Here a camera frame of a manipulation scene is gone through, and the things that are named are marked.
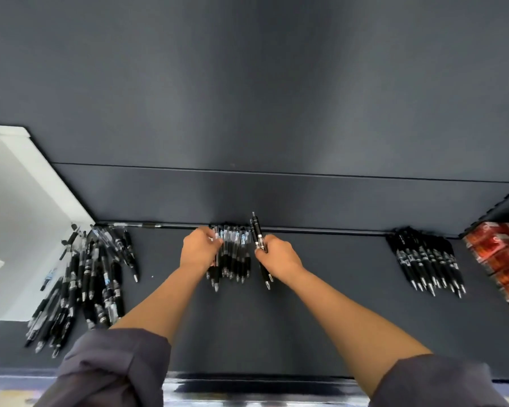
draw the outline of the gray sleeve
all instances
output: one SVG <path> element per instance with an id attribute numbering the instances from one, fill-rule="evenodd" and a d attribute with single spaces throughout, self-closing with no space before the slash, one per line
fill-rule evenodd
<path id="1" fill-rule="evenodd" d="M 36 406 L 162 406 L 170 350 L 168 340 L 143 329 L 89 331 Z"/>
<path id="2" fill-rule="evenodd" d="M 509 407 L 484 363 L 426 355 L 399 360 L 383 377 L 371 407 Z"/>

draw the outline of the forearm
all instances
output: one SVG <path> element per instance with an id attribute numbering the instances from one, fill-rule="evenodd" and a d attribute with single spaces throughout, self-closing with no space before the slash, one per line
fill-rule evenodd
<path id="1" fill-rule="evenodd" d="M 201 279 L 200 274 L 198 269 L 179 267 L 111 328 L 143 328 L 167 338 L 172 344 L 184 310 Z"/>
<path id="2" fill-rule="evenodd" d="M 431 353 L 391 322 L 303 268 L 284 282 L 320 322 L 368 396 L 397 360 Z"/>

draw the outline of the row of pens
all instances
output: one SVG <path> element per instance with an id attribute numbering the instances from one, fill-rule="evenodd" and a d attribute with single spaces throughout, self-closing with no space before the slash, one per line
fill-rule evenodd
<path id="1" fill-rule="evenodd" d="M 235 280 L 237 283 L 243 284 L 251 276 L 249 244 L 254 243 L 255 248 L 268 251 L 258 217 L 252 213 L 249 226 L 218 225 L 210 227 L 216 237 L 223 240 L 223 245 L 206 273 L 207 279 L 211 281 L 211 286 L 217 292 L 220 280 Z M 259 266 L 262 280 L 264 280 L 266 288 L 270 290 L 273 277 L 261 263 Z"/>
<path id="2" fill-rule="evenodd" d="M 127 230 L 92 226 L 74 232 L 65 246 L 59 262 L 66 261 L 64 276 L 60 277 L 41 301 L 28 322 L 25 347 L 37 341 L 36 353 L 48 344 L 52 357 L 59 355 L 68 342 L 78 309 L 82 311 L 88 329 L 108 328 L 124 314 L 122 299 L 122 264 L 139 280 L 139 272 L 132 240 Z M 74 241 L 80 237 L 80 243 Z"/>
<path id="3" fill-rule="evenodd" d="M 460 298 L 466 294 L 462 273 L 447 239 L 406 227 L 387 235 L 387 242 L 415 290 L 433 296 L 436 289 L 448 289 Z"/>

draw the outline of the person's left hand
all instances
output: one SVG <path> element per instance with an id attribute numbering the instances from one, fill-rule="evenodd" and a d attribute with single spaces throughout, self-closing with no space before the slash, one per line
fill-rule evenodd
<path id="1" fill-rule="evenodd" d="M 215 232 L 209 227 L 197 228 L 183 239 L 180 267 L 195 269 L 204 275 L 222 244 L 222 239 L 216 239 Z"/>

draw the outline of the sleeve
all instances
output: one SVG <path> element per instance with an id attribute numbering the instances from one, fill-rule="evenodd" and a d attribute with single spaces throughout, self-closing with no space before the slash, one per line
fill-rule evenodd
<path id="1" fill-rule="evenodd" d="M 35 406 L 162 406 L 170 350 L 167 339 L 143 329 L 89 331 Z"/>
<path id="2" fill-rule="evenodd" d="M 509 407 L 484 363 L 425 355 L 399 360 L 383 377 L 371 407 Z"/>

